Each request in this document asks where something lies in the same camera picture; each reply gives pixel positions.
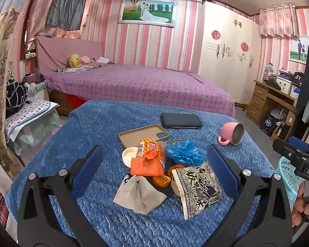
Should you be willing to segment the person's right hand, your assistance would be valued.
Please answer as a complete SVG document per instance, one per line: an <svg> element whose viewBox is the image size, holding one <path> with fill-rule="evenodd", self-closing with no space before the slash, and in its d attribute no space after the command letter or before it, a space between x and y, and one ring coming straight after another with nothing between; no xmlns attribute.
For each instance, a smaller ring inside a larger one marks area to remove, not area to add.
<svg viewBox="0 0 309 247"><path fill-rule="evenodd" d="M303 182L298 190L297 199L295 201L295 204L293 206L293 210L291 213L291 219L292 219L292 227L300 225L302 221L301 214L305 213L305 215L309 216L309 203L306 203L303 199L305 191L305 182Z"/></svg>

